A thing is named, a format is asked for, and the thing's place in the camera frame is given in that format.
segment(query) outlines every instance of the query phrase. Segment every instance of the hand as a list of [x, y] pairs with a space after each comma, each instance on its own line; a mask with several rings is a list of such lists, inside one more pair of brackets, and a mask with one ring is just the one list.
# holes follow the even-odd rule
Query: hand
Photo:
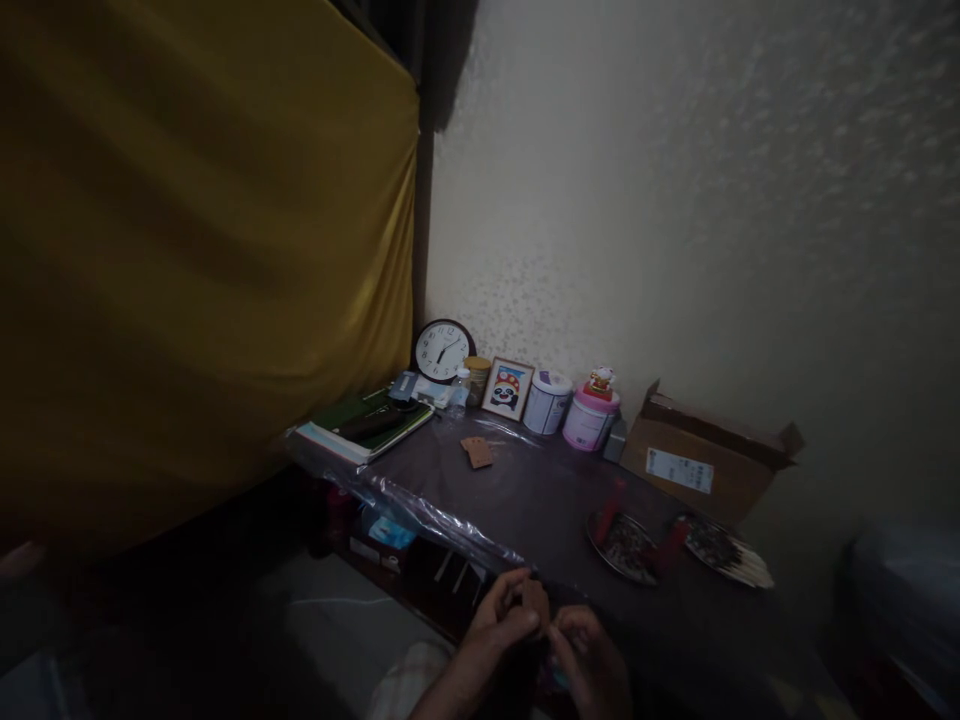
[[417, 703], [411, 718], [467, 717], [476, 711], [506, 652], [540, 627], [536, 612], [511, 608], [528, 577], [530, 570], [521, 568], [497, 578], [457, 654]]
[[627, 664], [590, 608], [561, 608], [548, 635], [580, 720], [632, 717]]

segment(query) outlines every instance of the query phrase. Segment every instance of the floor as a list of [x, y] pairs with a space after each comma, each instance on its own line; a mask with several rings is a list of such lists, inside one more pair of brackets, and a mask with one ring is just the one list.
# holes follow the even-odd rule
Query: floor
[[[308, 554], [314, 516], [295, 488], [265, 483], [65, 585], [0, 588], [0, 629], [17, 640], [3, 643], [0, 710], [66, 688], [71, 715], [92, 720], [362, 718], [409, 645], [443, 640], [335, 555]], [[23, 682], [51, 652], [63, 688]]]
[[444, 643], [335, 555], [315, 560], [300, 553], [259, 587], [265, 596], [283, 598], [286, 631], [356, 717], [363, 717], [373, 689], [410, 645]]

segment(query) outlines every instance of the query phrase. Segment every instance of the picture frame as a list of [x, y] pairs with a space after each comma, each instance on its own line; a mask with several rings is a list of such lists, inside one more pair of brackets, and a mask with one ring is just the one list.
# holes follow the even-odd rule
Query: picture frame
[[519, 420], [523, 417], [535, 372], [536, 368], [525, 363], [495, 357], [480, 407], [508, 420]]

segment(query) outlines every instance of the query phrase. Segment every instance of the pink container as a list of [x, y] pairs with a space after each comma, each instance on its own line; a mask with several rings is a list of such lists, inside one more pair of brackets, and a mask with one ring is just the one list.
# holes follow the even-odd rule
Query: pink container
[[578, 385], [573, 395], [573, 404], [563, 424], [563, 438], [577, 450], [593, 452], [603, 445], [610, 426], [617, 418], [620, 396], [613, 393], [610, 400], [604, 400], [587, 395], [583, 391], [585, 385]]

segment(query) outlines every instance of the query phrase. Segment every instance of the table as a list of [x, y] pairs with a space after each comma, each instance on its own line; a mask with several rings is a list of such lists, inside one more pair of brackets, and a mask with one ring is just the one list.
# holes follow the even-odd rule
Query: table
[[[473, 471], [460, 447], [483, 437], [493, 466]], [[287, 448], [317, 476], [374, 507], [407, 513], [446, 546], [496, 572], [529, 565], [554, 603], [595, 606], [632, 670], [684, 698], [694, 712], [751, 717], [852, 717], [813, 651], [786, 619], [776, 592], [734, 583], [682, 553], [656, 589], [611, 571], [585, 538], [621, 477], [622, 509], [654, 541], [687, 510], [597, 454], [569, 447], [484, 411], [431, 420], [357, 467], [295, 433]]]

